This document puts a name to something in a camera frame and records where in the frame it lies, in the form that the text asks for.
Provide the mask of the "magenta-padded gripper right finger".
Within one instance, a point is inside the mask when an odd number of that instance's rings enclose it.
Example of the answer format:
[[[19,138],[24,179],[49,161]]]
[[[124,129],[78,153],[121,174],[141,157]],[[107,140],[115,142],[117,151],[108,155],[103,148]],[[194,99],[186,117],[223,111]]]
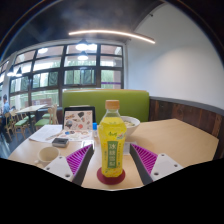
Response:
[[[167,154],[155,154],[135,144],[130,145],[130,154],[144,185],[182,169],[182,166]]]

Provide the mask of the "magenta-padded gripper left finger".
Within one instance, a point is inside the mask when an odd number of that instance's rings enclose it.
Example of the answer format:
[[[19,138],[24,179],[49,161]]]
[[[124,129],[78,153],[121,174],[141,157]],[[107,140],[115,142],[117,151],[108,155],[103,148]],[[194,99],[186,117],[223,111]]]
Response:
[[[58,156],[45,167],[45,170],[81,186],[93,154],[93,145],[89,144],[67,157]]]

